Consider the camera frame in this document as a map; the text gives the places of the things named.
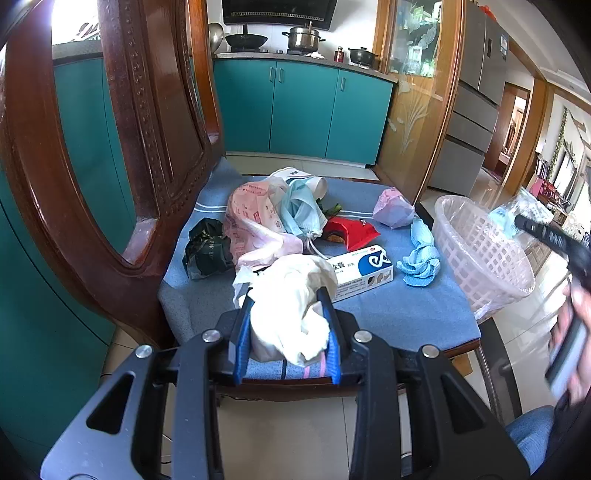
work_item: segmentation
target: blue logo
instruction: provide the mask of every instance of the blue logo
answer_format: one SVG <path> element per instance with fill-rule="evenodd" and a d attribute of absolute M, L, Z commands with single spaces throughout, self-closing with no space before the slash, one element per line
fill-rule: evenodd
<path fill-rule="evenodd" d="M 386 257 L 386 252 L 384 250 L 376 250 L 361 257 L 359 260 L 359 273 L 364 277 L 370 273 L 387 268 L 390 265 L 392 265 L 392 262 Z"/>

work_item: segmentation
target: hand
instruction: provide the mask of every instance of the hand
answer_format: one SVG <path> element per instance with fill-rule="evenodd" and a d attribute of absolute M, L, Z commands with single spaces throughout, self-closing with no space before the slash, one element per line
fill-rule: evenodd
<path fill-rule="evenodd" d="M 570 288 L 566 287 L 563 291 L 565 295 L 571 295 Z M 587 329 L 591 332 L 591 293 L 581 286 L 573 285 L 571 296 L 573 307 L 577 311 L 581 320 L 584 321 Z M 559 345 L 564 340 L 564 336 L 569 329 L 572 320 L 572 312 L 569 311 L 567 301 L 558 311 L 558 322 L 551 330 L 550 349 Z M 570 402 L 575 404 L 585 399 L 591 388 L 591 335 L 587 338 L 587 343 L 583 348 L 583 353 L 579 360 L 577 369 L 569 379 L 568 390 L 570 393 Z"/>

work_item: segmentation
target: refrigerator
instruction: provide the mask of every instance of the refrigerator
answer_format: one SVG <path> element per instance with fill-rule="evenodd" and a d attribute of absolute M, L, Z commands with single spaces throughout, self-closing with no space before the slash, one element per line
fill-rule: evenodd
<path fill-rule="evenodd" d="M 466 38 L 457 96 L 430 187 L 468 196 L 495 130 L 503 98 L 509 35 L 467 2 Z"/>

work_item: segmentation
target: teal cabinet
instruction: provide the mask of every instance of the teal cabinet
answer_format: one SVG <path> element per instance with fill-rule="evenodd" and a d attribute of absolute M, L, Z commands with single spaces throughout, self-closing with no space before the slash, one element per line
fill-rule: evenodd
<path fill-rule="evenodd" d="M 61 127 L 76 180 L 107 240 L 123 252 L 135 213 L 103 59 L 54 69 Z"/>
<path fill-rule="evenodd" d="M 226 150 L 269 151 L 276 67 L 274 60 L 216 61 Z"/>
<path fill-rule="evenodd" d="M 271 153 L 324 157 L 338 76 L 338 69 L 277 62 Z"/>
<path fill-rule="evenodd" d="M 0 426 L 38 472 L 96 391 L 108 347 L 40 274 L 4 208 L 0 265 Z"/>
<path fill-rule="evenodd" d="M 392 83 L 341 70 L 326 158 L 374 165 L 391 95 Z"/>

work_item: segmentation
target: pink plastic bag bundle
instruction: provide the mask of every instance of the pink plastic bag bundle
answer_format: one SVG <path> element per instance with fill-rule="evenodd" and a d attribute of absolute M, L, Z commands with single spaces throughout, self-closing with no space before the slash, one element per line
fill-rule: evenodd
<path fill-rule="evenodd" d="M 256 270 L 284 255 L 302 253 L 302 241 L 285 232 L 273 207 L 273 197 L 283 195 L 286 190 L 283 179 L 268 178 L 245 183 L 230 195 L 223 230 L 230 237 L 236 270 L 241 267 Z"/>
<path fill-rule="evenodd" d="M 374 220 L 391 228 L 410 225 L 414 216 L 414 207 L 395 188 L 384 190 L 374 207 Z"/>

